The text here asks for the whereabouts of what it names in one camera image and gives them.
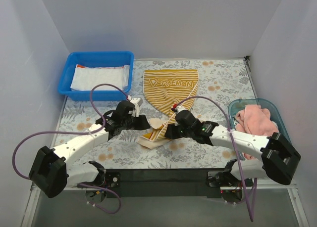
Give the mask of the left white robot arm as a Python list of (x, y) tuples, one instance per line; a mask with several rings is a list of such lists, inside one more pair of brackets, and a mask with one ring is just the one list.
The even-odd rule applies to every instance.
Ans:
[(108, 142), (125, 130), (147, 130), (150, 124), (145, 115), (139, 113), (141, 98), (121, 101), (115, 110), (106, 112), (97, 119), (85, 135), (76, 136), (64, 144), (42, 147), (36, 154), (29, 172), (29, 179), (48, 198), (59, 195), (66, 187), (87, 184), (103, 187), (106, 169), (96, 161), (74, 166), (87, 152)]

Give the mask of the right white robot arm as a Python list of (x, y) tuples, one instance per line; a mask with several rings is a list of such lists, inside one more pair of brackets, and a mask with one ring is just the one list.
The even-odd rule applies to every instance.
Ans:
[(201, 122), (188, 110), (178, 112), (175, 120), (174, 124), (167, 126), (167, 139), (191, 138), (200, 144), (237, 149), (253, 157), (252, 160), (229, 161), (214, 177), (220, 185), (254, 178), (270, 178), (279, 184), (289, 185), (301, 160), (301, 155), (281, 133), (258, 136), (228, 131), (218, 123)]

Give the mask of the orange cartoon towel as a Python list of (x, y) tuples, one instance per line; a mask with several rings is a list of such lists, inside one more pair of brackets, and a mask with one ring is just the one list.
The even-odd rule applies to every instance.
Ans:
[(125, 65), (117, 67), (88, 67), (81, 64), (76, 64), (76, 68), (86, 68), (86, 69), (124, 69)]

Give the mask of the yellow striped towel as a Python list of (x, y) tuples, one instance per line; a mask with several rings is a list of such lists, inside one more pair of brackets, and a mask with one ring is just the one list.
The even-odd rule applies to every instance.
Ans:
[(169, 142), (165, 138), (167, 126), (175, 123), (173, 105), (196, 96), (199, 88), (199, 72), (195, 69), (145, 70), (143, 94), (156, 110), (168, 116), (167, 120), (149, 119), (152, 131), (138, 138), (137, 143), (154, 149)]

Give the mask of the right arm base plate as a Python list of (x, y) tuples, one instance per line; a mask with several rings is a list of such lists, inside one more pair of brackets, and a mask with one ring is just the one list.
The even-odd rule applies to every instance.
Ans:
[(212, 186), (242, 186), (242, 181), (238, 180), (230, 172), (208, 172), (207, 181)]

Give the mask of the white towel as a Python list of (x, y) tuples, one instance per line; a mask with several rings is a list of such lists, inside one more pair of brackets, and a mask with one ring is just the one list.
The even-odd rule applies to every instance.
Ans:
[(128, 86), (130, 66), (124, 69), (75, 68), (71, 83), (72, 91), (90, 91), (99, 84), (112, 84), (121, 90)]

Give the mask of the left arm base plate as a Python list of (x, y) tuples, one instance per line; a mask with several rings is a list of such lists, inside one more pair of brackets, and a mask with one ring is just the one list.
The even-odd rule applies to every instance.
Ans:
[(106, 172), (102, 174), (101, 187), (116, 188), (120, 187), (121, 174), (119, 172)]

